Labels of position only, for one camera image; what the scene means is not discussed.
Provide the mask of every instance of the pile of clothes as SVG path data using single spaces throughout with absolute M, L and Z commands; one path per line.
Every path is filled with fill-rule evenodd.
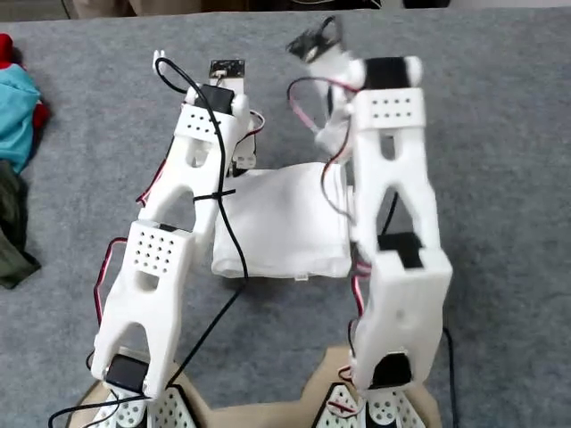
M 39 269 L 24 251 L 27 216 L 19 174 L 49 117 L 34 81 L 14 56 L 12 39 L 0 34 L 0 285 L 6 288 Z

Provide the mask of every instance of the teal cloth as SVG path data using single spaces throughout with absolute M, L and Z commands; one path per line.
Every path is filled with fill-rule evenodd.
M 32 118 L 40 93 L 18 65 L 0 70 L 0 159 L 16 173 L 26 166 L 32 148 Z

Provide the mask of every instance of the black zip tie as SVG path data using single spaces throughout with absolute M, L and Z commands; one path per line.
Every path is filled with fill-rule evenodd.
M 196 201 L 204 201 L 206 199 L 222 199 L 222 196 L 227 196 L 229 194 L 232 193 L 236 193 L 236 189 L 232 189 L 232 190 L 225 190 L 224 192 L 220 193 L 220 192 L 214 192 L 211 194 L 205 194 L 203 196 L 196 196 L 195 198 L 193 198 L 193 202 Z

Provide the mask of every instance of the red cloth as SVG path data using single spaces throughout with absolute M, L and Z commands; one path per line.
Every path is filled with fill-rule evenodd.
M 0 33 L 0 70 L 7 69 L 13 62 L 13 41 L 10 36 L 5 33 Z M 36 104 L 34 116 L 32 118 L 32 125 L 34 130 L 43 127 L 50 116 L 50 111 L 45 104 L 39 102 Z

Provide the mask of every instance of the dark green cloth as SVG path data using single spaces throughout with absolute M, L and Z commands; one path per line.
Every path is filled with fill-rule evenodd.
M 0 160 L 0 285 L 13 288 L 40 266 L 24 251 L 26 192 L 7 160 Z

